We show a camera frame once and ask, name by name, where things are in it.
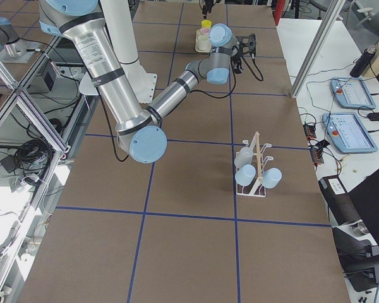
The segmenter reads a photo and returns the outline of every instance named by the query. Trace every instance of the black monitor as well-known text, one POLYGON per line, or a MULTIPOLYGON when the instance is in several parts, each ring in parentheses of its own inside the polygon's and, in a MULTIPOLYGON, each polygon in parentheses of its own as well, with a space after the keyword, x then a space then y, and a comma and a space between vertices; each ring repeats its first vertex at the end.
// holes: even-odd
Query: black monitor
POLYGON ((350 193, 352 203, 379 245, 379 169, 350 193))

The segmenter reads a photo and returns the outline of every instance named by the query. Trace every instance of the robot label sticker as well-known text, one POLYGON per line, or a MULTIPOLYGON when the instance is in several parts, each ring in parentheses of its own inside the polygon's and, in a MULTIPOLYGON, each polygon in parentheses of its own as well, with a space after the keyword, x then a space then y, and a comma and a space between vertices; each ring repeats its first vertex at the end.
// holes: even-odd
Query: robot label sticker
POLYGON ((105 62, 105 56, 94 36, 84 39, 76 44, 76 48, 87 67, 105 62))

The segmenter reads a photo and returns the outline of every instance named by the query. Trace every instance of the pink cup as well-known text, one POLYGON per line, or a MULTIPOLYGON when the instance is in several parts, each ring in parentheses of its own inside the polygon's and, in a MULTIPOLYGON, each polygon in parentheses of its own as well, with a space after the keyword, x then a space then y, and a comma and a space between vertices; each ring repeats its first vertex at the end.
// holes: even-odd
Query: pink cup
POLYGON ((208 27, 203 27, 200 30, 201 35, 209 35, 209 32, 210 32, 210 28, 208 27))

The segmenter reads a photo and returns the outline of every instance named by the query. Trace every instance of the white table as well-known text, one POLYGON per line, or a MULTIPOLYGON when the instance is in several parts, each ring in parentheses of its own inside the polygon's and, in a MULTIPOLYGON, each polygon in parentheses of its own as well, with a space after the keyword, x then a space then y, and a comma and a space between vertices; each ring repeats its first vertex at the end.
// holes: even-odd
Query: white table
MULTIPOLYGON (((321 21, 319 20, 294 19, 281 19, 279 22, 279 25, 277 27, 278 34, 292 82, 295 80, 295 76, 298 74, 298 71, 313 41, 316 31, 320 26, 320 22, 321 21)), ((349 35, 344 24, 341 21, 336 21, 310 71, 310 74, 329 69, 342 69, 349 64, 352 64, 352 62, 360 55, 361 53, 359 49, 349 35)), ((316 75, 311 75, 307 77, 306 82, 324 81, 329 80, 333 77, 350 78, 349 72, 352 67, 353 65, 343 70, 327 71, 316 75)), ((379 92, 379 82, 376 79, 370 79, 368 81, 365 81, 365 83, 370 93, 379 92)), ((342 109, 338 105, 337 101, 334 101, 332 104, 333 95, 330 90, 330 81, 325 83, 311 83, 309 84, 309 89, 316 106, 322 107, 327 110, 330 110, 331 108, 332 113, 351 111, 357 112, 357 110, 342 109)), ((373 99, 376 103, 375 111, 379 112, 379 95, 373 96, 373 99)), ((308 113, 314 115, 318 122, 322 121, 322 115, 326 113, 326 111, 314 108, 312 106, 306 85, 298 95, 297 102, 298 107, 300 107, 300 114, 307 111, 308 113)), ((305 121, 305 117, 306 116, 301 117, 303 123, 305 121)), ((379 122, 371 122, 365 118, 362 118, 361 120, 363 121, 363 124, 367 130, 379 129, 379 122)), ((307 117, 307 121, 312 122, 313 119, 311 117, 307 117)), ((317 124, 316 126, 316 135, 319 141, 324 139, 325 126, 326 125, 323 125, 323 123, 317 124)), ((374 173, 374 171, 379 169, 379 132, 371 133, 371 137, 374 139, 378 147, 378 151, 375 153, 342 155, 338 153, 334 147, 331 145, 329 146, 335 157, 338 159, 343 159, 340 179, 348 191, 352 190, 359 183, 361 183, 366 176, 374 173)), ((323 159, 325 163, 323 165, 319 165, 316 172, 318 180, 324 176, 335 175, 337 173, 335 160, 328 155, 324 155, 323 159)), ((340 229, 350 234, 349 230, 351 228, 349 226, 343 226, 340 227, 340 229)), ((367 235, 364 238, 369 239, 374 245, 376 245, 372 236, 367 235)), ((375 291, 373 291, 372 294, 365 294, 365 292, 357 293, 354 291, 347 279, 346 284, 351 302, 357 302, 360 297, 368 297, 367 302, 373 302, 375 291)))

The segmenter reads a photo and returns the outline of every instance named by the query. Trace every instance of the yellow cup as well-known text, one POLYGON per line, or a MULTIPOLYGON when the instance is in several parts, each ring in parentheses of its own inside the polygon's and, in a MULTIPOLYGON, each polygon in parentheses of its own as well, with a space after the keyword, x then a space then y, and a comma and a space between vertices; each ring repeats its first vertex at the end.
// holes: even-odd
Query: yellow cup
POLYGON ((201 27, 204 28, 210 28, 212 26, 212 21, 210 20, 202 20, 201 27))

